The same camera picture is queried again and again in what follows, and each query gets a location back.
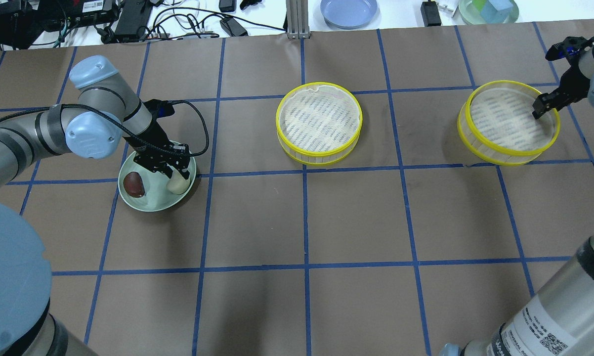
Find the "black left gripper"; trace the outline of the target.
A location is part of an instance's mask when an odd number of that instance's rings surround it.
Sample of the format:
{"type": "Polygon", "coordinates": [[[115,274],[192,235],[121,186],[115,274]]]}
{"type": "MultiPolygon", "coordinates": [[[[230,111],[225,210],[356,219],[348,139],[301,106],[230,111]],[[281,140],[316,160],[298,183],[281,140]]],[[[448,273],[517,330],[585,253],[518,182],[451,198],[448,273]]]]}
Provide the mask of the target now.
{"type": "Polygon", "coordinates": [[[191,157],[187,144],[174,144],[164,130],[147,130],[132,138],[136,151],[133,162],[150,172],[159,172],[171,179],[173,170],[189,179],[191,157]]]}

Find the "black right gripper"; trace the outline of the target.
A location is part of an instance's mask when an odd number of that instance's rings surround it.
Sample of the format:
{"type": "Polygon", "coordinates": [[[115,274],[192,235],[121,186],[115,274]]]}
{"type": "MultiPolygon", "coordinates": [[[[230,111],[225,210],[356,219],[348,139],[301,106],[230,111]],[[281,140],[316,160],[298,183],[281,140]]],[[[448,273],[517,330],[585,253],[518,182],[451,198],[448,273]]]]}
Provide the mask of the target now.
{"type": "Polygon", "coordinates": [[[566,107],[588,97],[591,80],[582,73],[578,65],[574,65],[563,75],[559,87],[552,94],[540,94],[532,104],[532,116],[541,119],[546,113],[556,110],[556,107],[566,107]]]}

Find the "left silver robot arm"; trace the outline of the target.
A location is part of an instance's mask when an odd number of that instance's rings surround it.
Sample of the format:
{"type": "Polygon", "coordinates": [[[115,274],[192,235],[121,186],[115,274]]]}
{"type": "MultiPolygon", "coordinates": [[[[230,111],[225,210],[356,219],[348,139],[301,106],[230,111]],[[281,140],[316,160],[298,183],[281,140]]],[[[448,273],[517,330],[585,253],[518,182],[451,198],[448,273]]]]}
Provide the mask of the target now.
{"type": "MultiPolygon", "coordinates": [[[[196,175],[196,153],[170,140],[158,123],[179,101],[142,101],[110,61],[83,59],[69,73],[80,91],[78,103],[56,104],[0,119],[0,187],[35,161],[74,153],[87,159],[112,155],[121,139],[134,149],[133,162],[157,182],[143,180],[133,192],[133,174],[122,169],[118,189],[134,199],[173,197],[179,201],[196,175]]],[[[0,203],[0,356],[93,356],[50,312],[52,272],[38,233],[17,212],[0,203]]]]}

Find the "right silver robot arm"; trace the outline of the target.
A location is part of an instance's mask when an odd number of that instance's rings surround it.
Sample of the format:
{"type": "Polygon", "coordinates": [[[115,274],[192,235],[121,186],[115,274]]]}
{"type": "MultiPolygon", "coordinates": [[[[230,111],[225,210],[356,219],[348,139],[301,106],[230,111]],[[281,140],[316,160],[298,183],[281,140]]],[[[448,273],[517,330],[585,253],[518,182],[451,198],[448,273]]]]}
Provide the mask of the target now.
{"type": "MultiPolygon", "coordinates": [[[[529,164],[560,133],[560,110],[588,100],[594,108],[594,37],[567,37],[547,61],[566,59],[557,88],[541,92],[516,81],[475,89],[462,105],[457,130],[465,147],[489,164],[529,164]]],[[[447,343],[442,356],[594,356],[594,233],[525,306],[485,340],[447,343]]]]}

